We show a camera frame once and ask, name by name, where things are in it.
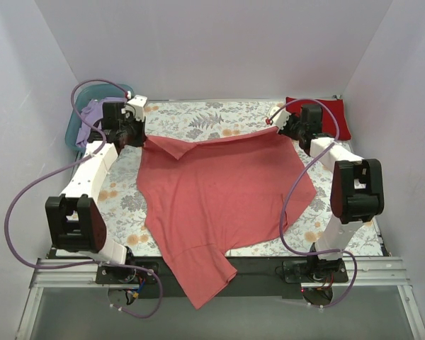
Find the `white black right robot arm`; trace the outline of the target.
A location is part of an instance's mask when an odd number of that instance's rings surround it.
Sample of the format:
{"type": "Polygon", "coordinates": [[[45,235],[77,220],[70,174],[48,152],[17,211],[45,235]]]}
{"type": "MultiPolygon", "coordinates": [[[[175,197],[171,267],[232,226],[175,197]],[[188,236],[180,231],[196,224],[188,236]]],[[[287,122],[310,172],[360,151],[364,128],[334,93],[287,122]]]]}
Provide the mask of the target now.
{"type": "Polygon", "coordinates": [[[286,103],[275,111],[267,123],[274,124],[278,134],[298,141],[300,148],[312,160],[295,180],[284,200],[282,211],[285,212],[307,170],[316,162],[321,162],[333,174],[330,195],[332,216],[309,252],[296,251],[288,246],[284,240],[283,217],[279,221],[280,240],[288,251],[296,255],[316,257],[307,262],[306,271],[312,280],[320,282],[330,276],[330,261],[342,258],[354,234],[383,212],[382,166],[377,159],[364,159],[339,143],[336,118],[320,101],[309,100],[301,107],[299,116],[287,112],[289,105],[286,103]]]}

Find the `salmon pink t shirt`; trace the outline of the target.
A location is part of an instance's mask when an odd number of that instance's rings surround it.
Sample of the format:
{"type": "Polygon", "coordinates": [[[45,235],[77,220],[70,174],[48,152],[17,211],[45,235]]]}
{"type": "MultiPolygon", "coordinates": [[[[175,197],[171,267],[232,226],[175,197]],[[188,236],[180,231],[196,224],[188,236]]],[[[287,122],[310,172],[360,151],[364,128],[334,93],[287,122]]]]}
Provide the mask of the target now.
{"type": "Polygon", "coordinates": [[[145,224],[195,308],[236,276],[231,249],[267,242],[304,213],[317,192],[292,142],[269,128],[202,142],[150,136],[142,149],[137,189],[145,224]]]}

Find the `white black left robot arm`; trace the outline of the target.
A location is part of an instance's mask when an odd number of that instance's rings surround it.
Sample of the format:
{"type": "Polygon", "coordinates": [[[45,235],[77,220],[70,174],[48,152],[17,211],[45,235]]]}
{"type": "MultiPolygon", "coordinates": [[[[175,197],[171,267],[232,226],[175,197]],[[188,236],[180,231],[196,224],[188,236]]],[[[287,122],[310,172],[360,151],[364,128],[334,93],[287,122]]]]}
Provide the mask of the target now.
{"type": "Polygon", "coordinates": [[[108,236],[97,202],[103,182],[124,146],[141,147],[145,143],[146,105],[145,96],[104,103],[103,117],[92,124],[73,178],[59,196],[45,203],[54,248],[112,263],[112,274],[121,283],[131,282],[137,267],[126,259],[126,247],[108,236]]]}

